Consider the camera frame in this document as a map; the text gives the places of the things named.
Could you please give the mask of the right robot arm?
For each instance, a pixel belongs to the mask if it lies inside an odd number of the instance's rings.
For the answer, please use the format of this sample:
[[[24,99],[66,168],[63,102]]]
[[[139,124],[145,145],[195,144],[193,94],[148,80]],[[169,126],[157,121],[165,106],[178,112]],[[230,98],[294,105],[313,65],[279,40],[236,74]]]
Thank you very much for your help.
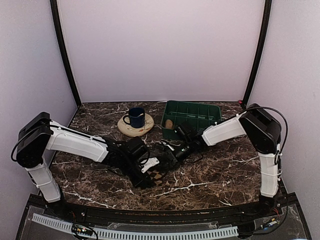
[[[247,136],[258,153],[261,172],[260,195],[265,197],[255,205],[255,213],[260,217],[266,217],[275,208],[272,199],[279,190],[278,182],[282,174],[281,156],[286,143],[285,139],[281,139],[281,123],[269,111],[270,107],[254,103],[246,110],[214,123],[203,131],[195,131],[190,124],[184,122],[175,129],[184,143],[166,150],[160,156],[160,161],[166,163],[168,169],[173,169],[195,151],[239,136]]]

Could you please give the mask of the brown argyle sock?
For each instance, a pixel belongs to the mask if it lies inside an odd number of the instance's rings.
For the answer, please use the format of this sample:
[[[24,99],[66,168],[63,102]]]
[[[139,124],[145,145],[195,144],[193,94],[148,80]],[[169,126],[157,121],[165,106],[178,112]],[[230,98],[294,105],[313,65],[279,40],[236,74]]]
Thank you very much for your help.
[[[150,177],[150,179],[155,185],[158,186],[163,182],[162,181],[162,178],[164,176],[163,172],[159,172],[157,170],[152,170],[152,171],[148,170],[146,173],[148,174],[148,176]]]

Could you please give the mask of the green divided plastic tray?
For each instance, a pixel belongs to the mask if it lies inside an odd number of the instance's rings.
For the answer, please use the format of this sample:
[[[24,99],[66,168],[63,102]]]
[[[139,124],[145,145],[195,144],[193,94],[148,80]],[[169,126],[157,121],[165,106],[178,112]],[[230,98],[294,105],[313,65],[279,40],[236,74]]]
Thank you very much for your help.
[[[199,132],[221,121],[221,118],[221,109],[217,105],[169,100],[165,105],[161,120],[162,137],[167,140],[179,140],[180,137],[175,133],[178,125],[187,122]],[[173,129],[164,127],[167,119],[173,121]]]

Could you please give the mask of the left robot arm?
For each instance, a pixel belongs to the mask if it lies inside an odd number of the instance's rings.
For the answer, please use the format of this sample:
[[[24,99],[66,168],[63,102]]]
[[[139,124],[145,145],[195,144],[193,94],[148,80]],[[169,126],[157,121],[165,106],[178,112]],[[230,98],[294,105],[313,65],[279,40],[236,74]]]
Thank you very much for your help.
[[[10,158],[28,172],[46,202],[51,204],[51,210],[60,218],[67,218],[71,208],[62,200],[62,190],[46,164],[46,150],[73,154],[118,168],[136,188],[155,185],[147,174],[150,152],[139,137],[116,141],[88,135],[67,128],[53,121],[49,113],[41,112],[19,131]]]

